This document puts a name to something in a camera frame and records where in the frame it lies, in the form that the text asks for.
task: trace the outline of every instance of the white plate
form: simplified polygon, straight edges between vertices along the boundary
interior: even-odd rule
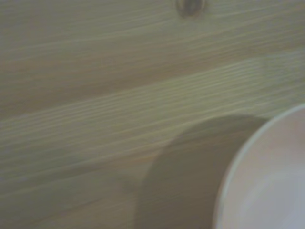
[[[305,105],[260,128],[229,167],[214,229],[305,229]]]

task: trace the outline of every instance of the light wood surface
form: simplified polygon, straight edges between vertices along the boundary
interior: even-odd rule
[[[305,3],[1,0],[0,98],[1,229],[210,229],[238,148],[305,102]]]

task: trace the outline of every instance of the wooden plank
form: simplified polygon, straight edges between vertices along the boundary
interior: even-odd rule
[[[236,151],[305,102],[304,11],[2,1],[0,228],[211,228]]]
[[[31,113],[304,45],[301,0],[0,3],[1,116]]]

